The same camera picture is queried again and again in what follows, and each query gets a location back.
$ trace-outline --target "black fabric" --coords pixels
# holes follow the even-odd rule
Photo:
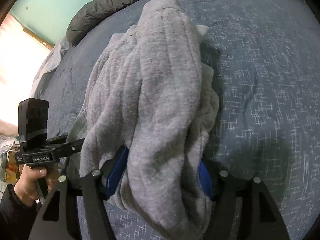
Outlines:
[[[139,0],[93,0],[84,5],[71,20],[67,41],[76,46],[102,20]]]
[[[28,240],[36,219],[36,202],[32,207],[24,205],[8,185],[0,203],[0,239]]]

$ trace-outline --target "bed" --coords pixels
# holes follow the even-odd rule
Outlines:
[[[138,22],[148,1],[106,18],[65,53],[39,94],[50,103],[49,137],[70,131],[93,65],[112,34]],[[179,2],[210,29],[201,56],[214,69],[220,109],[204,154],[236,177],[261,177],[290,238],[302,240],[320,213],[318,21],[303,0]],[[105,207],[117,239],[164,239],[139,215]],[[89,239],[81,198],[78,210],[83,239]]]

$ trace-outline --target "sleeve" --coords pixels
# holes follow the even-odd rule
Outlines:
[[[0,229],[7,236],[5,239],[28,240],[36,216],[36,202],[32,207],[25,206],[14,186],[8,185],[0,203]]]

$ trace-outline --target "silver screw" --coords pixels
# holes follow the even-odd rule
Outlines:
[[[220,171],[219,174],[221,177],[224,177],[224,178],[228,177],[228,175],[229,175],[229,173],[227,171]]]
[[[59,182],[65,182],[66,180],[67,180],[67,177],[64,175],[60,176],[58,179]]]
[[[93,170],[93,171],[91,172],[91,174],[92,174],[92,176],[97,177],[97,176],[100,176],[100,175],[101,175],[101,171],[100,171],[100,170]]]
[[[259,184],[261,182],[261,179],[259,177],[254,177],[253,181],[257,184]]]

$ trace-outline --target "mattress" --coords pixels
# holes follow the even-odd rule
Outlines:
[[[138,22],[148,1],[105,19],[62,58],[40,95],[50,103],[48,136],[70,130],[96,60],[113,33]],[[210,29],[201,57],[214,69],[220,109],[204,154],[236,177],[261,177],[290,238],[303,239],[320,213],[319,23],[302,0],[179,2]],[[105,207],[117,239],[163,239],[139,215]],[[89,239],[81,198],[78,210]]]

